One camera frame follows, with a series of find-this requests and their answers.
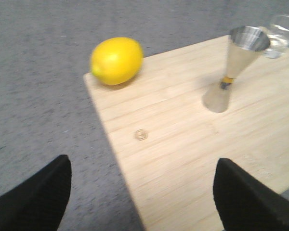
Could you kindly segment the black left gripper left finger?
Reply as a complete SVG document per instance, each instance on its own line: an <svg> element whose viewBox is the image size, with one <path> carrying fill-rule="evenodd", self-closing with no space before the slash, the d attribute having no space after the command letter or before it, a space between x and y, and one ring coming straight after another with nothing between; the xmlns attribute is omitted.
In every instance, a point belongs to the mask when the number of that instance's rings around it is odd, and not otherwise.
<svg viewBox="0 0 289 231"><path fill-rule="evenodd" d="M59 155L0 196L0 231L56 231L71 192L72 166Z"/></svg>

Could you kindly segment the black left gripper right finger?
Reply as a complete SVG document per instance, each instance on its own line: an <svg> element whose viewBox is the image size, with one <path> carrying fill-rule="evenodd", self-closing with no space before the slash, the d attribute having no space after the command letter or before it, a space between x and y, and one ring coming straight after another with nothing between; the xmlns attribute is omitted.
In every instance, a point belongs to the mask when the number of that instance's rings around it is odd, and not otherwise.
<svg viewBox="0 0 289 231"><path fill-rule="evenodd" d="M231 159L217 162L213 199L226 231L289 231L289 200Z"/></svg>

